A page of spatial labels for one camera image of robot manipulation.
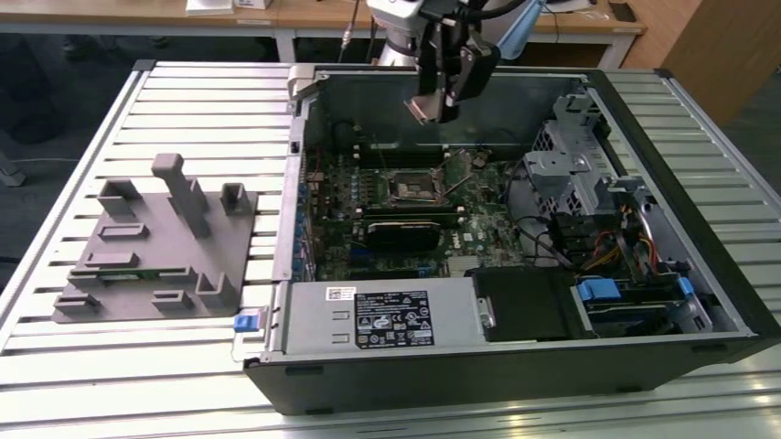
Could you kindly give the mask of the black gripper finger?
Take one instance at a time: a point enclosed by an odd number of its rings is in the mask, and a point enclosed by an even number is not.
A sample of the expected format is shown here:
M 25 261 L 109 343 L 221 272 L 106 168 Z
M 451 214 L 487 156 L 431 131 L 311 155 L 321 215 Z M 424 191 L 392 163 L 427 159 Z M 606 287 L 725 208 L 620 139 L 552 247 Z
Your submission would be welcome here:
M 428 23 L 419 39 L 416 57 L 419 87 L 418 95 L 442 99 L 446 93 L 443 25 Z
M 454 121 L 459 116 L 462 101 L 474 99 L 486 89 L 499 55 L 499 49 L 482 38 L 479 33 L 467 34 L 458 56 L 450 56 L 446 59 L 439 123 Z

